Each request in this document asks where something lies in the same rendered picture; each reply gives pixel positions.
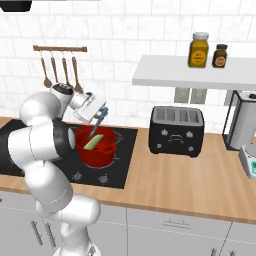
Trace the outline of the hanging wooden tool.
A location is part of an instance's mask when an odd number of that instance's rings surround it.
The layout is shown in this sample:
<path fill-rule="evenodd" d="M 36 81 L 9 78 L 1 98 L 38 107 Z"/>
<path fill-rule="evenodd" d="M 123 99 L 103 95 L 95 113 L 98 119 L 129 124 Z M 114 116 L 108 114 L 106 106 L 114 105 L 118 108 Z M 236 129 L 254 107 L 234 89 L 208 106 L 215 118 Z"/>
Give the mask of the hanging wooden tool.
<path fill-rule="evenodd" d="M 57 68 L 56 68 L 56 61 L 55 61 L 55 58 L 54 58 L 54 56 L 53 56 L 52 51 L 50 51 L 50 53 L 51 53 L 51 65 L 52 65 L 52 69 L 53 69 L 55 81 L 56 81 L 56 83 L 59 83 L 59 81 L 58 81 L 58 75 L 57 75 Z"/>
<path fill-rule="evenodd" d="M 64 70 L 64 74 L 65 74 L 66 85 L 72 87 L 72 85 L 69 82 L 69 78 L 68 78 L 67 61 L 65 58 L 64 51 L 62 51 L 62 66 L 63 66 L 63 70 Z"/>

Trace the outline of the white wall shelf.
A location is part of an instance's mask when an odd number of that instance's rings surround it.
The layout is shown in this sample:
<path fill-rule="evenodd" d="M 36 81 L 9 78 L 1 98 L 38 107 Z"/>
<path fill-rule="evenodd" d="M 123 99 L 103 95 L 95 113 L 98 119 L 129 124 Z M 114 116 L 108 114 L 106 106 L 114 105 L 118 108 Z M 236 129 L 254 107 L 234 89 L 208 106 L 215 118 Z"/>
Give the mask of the white wall shelf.
<path fill-rule="evenodd" d="M 224 68 L 190 68 L 184 56 L 143 55 L 133 85 L 256 91 L 256 58 L 229 58 Z"/>

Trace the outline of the wooden tool rail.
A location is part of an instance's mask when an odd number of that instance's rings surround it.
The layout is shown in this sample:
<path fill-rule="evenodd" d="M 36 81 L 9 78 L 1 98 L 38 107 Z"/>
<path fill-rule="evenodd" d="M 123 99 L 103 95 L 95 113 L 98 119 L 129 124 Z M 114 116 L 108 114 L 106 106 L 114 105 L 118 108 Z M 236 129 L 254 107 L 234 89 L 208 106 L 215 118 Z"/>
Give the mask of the wooden tool rail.
<path fill-rule="evenodd" d="M 33 45 L 34 51 L 59 51 L 59 52 L 87 52 L 87 47 L 65 47 L 65 46 L 38 46 Z"/>

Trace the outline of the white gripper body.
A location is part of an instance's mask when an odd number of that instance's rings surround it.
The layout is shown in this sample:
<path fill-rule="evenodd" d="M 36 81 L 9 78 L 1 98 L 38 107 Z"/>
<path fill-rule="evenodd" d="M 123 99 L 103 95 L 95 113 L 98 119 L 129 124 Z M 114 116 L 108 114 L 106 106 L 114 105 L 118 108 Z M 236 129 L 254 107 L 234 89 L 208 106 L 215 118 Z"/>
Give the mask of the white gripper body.
<path fill-rule="evenodd" d="M 84 123 L 90 123 L 97 113 L 105 106 L 104 98 L 88 94 L 79 94 L 74 99 L 76 109 L 74 115 Z"/>

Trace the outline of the red pot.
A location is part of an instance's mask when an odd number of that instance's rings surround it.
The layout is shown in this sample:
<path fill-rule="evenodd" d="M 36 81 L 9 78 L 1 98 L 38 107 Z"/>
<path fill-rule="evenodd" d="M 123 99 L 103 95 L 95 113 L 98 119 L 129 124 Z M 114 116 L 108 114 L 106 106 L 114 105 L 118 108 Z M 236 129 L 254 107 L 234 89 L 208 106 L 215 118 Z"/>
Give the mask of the red pot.
<path fill-rule="evenodd" d="M 102 135 L 102 139 L 93 149 L 85 149 L 85 146 L 91 141 L 89 135 L 92 130 L 91 126 L 82 126 L 76 129 L 76 148 L 81 161 L 87 166 L 103 168 L 114 161 L 114 153 L 117 150 L 116 134 L 110 128 L 99 127 L 93 138 Z"/>

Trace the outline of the black extractor hood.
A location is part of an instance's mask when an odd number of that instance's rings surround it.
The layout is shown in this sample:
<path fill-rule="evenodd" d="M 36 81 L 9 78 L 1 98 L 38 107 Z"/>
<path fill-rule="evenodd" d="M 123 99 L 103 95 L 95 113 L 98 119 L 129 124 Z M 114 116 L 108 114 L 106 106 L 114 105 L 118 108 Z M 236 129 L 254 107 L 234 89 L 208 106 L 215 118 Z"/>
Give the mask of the black extractor hood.
<path fill-rule="evenodd" d="M 31 0 L 0 0 L 0 8 L 4 12 L 28 12 L 31 9 L 31 5 Z"/>

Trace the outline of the hanging wooden spoon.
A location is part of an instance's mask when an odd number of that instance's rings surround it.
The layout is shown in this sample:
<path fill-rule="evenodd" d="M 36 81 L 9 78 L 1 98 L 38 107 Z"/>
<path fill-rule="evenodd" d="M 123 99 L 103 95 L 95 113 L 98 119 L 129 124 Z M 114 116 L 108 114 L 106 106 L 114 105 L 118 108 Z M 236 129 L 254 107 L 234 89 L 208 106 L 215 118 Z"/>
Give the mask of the hanging wooden spoon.
<path fill-rule="evenodd" d="M 44 72 L 44 86 L 46 88 L 50 88 L 52 86 L 52 82 L 51 82 L 51 80 L 47 76 L 45 60 L 44 60 L 42 51 L 40 51 L 40 56 L 41 56 L 41 64 L 42 64 L 42 68 L 43 68 L 43 72 Z"/>

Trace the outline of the black hob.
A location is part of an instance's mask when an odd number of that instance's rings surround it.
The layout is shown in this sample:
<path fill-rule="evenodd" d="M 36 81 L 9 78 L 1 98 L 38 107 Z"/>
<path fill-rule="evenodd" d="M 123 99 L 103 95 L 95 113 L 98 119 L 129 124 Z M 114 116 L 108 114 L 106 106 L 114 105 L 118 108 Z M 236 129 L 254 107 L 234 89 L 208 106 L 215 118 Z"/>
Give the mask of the black hob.
<path fill-rule="evenodd" d="M 114 161 L 103 168 L 87 166 L 76 148 L 76 129 L 57 118 L 32 126 L 11 120 L 0 128 L 0 174 L 22 176 L 31 193 L 62 194 L 72 183 L 122 189 L 137 135 L 135 129 L 110 128 L 116 134 Z M 77 172 L 79 181 L 73 179 Z M 101 184 L 99 177 L 108 182 Z"/>

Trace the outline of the yellow-green corn cob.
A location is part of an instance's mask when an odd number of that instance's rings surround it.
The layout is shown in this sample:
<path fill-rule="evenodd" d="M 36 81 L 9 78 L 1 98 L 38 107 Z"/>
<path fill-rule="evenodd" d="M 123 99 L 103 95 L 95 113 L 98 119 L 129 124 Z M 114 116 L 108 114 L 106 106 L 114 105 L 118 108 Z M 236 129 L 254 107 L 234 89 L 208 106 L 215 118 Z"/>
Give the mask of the yellow-green corn cob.
<path fill-rule="evenodd" d="M 97 134 L 97 135 L 95 135 L 95 136 L 84 146 L 84 148 L 85 148 L 86 150 L 93 150 L 103 137 L 104 137 L 103 134 Z"/>

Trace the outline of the grey wall socket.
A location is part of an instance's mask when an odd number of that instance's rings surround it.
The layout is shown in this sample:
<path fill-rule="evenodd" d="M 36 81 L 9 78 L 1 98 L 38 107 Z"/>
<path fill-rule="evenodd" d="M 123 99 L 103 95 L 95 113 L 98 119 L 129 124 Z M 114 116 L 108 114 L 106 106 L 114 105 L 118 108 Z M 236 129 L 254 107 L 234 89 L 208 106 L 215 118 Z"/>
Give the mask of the grey wall socket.
<path fill-rule="evenodd" d="M 206 94 L 207 94 L 206 89 L 193 88 L 190 103 L 191 104 L 204 104 L 205 100 L 206 100 Z"/>
<path fill-rule="evenodd" d="M 175 103 L 187 103 L 189 101 L 189 94 L 190 94 L 189 88 L 176 87 L 174 102 Z"/>

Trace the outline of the blue-grey spatula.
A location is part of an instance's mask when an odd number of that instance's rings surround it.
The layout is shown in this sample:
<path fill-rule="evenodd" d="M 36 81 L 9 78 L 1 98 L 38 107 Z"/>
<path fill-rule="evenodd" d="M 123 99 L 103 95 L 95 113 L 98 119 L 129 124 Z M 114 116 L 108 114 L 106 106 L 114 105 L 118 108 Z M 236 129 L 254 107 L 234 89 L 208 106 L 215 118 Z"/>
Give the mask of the blue-grey spatula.
<path fill-rule="evenodd" d="M 102 116 L 102 119 L 101 119 L 101 120 L 97 120 L 96 124 L 94 125 L 94 128 L 92 129 L 92 131 L 91 131 L 91 133 L 90 133 L 90 135 L 89 135 L 89 137 L 88 137 L 89 139 L 93 138 L 93 136 L 94 136 L 94 134 L 96 133 L 96 131 L 97 131 L 97 129 L 98 129 L 100 123 L 104 120 L 104 118 L 105 118 L 106 116 Z"/>

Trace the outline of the large yellow spice jar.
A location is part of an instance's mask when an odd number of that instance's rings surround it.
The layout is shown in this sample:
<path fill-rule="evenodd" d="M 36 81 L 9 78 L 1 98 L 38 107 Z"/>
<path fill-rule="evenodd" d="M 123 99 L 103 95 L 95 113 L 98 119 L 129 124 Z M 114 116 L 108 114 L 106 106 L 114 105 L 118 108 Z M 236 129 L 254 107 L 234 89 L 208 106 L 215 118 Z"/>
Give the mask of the large yellow spice jar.
<path fill-rule="evenodd" d="M 188 66 L 191 68 L 204 68 L 208 56 L 208 38 L 207 32 L 194 32 L 192 42 L 189 48 Z"/>

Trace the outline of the small brown spice jar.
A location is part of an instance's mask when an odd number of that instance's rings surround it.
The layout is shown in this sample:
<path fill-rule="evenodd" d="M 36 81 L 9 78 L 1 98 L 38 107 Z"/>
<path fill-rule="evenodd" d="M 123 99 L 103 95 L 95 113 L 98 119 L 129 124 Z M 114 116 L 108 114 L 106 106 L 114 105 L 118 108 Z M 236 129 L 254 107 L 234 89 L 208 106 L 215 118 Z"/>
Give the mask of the small brown spice jar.
<path fill-rule="evenodd" d="M 214 68 L 224 68 L 227 59 L 227 48 L 226 44 L 218 44 L 212 59 L 212 66 Z"/>

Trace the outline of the grey drawer front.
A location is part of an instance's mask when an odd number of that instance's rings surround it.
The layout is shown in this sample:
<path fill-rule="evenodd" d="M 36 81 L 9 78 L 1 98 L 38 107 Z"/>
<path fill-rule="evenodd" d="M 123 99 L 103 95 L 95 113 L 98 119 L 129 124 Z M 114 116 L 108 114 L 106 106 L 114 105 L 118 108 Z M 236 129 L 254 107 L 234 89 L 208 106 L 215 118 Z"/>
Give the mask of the grey drawer front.
<path fill-rule="evenodd" d="M 35 212 L 35 199 L 28 194 L 0 191 L 0 207 Z"/>
<path fill-rule="evenodd" d="M 147 211 L 139 209 L 127 209 L 128 224 L 136 227 L 152 228 L 156 230 L 165 230 L 173 232 L 182 232 L 196 235 L 205 235 L 210 237 L 223 238 L 229 227 L 228 221 L 220 221 L 208 218 L 191 217 L 185 215 L 161 213 L 156 211 Z M 164 226 L 163 220 L 181 222 L 184 220 L 190 224 L 191 229 L 182 229 L 171 226 Z"/>

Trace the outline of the hanging wooden spatula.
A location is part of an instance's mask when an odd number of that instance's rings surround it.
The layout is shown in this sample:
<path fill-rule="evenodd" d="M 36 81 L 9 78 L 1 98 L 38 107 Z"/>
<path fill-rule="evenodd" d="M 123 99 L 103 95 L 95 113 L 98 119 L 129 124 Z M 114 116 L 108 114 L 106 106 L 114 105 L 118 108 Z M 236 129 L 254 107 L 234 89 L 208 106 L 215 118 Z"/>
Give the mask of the hanging wooden spatula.
<path fill-rule="evenodd" d="M 80 85 L 79 79 L 78 79 L 77 60 L 76 60 L 76 57 L 74 55 L 74 52 L 72 52 L 72 66 L 73 66 L 74 76 L 75 76 L 75 88 L 74 88 L 74 90 L 76 92 L 83 93 L 83 88 Z"/>

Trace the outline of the white and teal kitchen scale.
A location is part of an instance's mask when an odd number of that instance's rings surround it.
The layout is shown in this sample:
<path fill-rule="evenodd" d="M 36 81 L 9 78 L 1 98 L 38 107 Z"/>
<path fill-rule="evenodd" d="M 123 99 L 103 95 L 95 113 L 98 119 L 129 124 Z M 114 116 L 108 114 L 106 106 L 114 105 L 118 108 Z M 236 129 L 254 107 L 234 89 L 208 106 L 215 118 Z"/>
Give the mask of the white and teal kitchen scale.
<path fill-rule="evenodd" d="M 256 144 L 243 145 L 239 150 L 239 159 L 248 178 L 256 180 Z"/>

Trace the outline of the black four-slot toaster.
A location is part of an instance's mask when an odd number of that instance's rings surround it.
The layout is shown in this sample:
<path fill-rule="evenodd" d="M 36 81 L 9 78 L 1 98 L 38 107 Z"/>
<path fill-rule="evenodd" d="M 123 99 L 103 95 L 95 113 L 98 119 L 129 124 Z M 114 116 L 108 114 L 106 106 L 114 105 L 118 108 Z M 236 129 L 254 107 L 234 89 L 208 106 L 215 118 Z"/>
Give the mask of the black four-slot toaster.
<path fill-rule="evenodd" d="M 204 126 L 200 109 L 155 106 L 149 126 L 150 152 L 197 157 L 202 148 Z"/>

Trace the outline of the grey cupboard door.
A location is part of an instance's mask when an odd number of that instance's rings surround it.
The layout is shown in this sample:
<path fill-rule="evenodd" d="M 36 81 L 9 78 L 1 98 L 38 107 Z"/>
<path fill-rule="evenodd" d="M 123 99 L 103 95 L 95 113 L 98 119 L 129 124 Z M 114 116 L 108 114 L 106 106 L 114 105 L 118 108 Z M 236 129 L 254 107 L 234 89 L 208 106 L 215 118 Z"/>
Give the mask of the grey cupboard door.
<path fill-rule="evenodd" d="M 219 256 L 223 239 L 128 226 L 128 256 Z"/>
<path fill-rule="evenodd" d="M 37 222 L 40 246 L 30 221 Z M 35 212 L 0 207 L 0 256 L 50 256 L 51 247 Z"/>
<path fill-rule="evenodd" d="M 102 256 L 127 256 L 126 208 L 101 204 L 97 222 L 88 227 L 89 237 L 96 244 Z M 51 236 L 48 240 L 53 253 L 62 244 L 60 236 L 61 222 L 42 217 L 45 225 L 49 224 Z"/>
<path fill-rule="evenodd" d="M 256 256 L 256 225 L 233 222 L 219 256 Z"/>

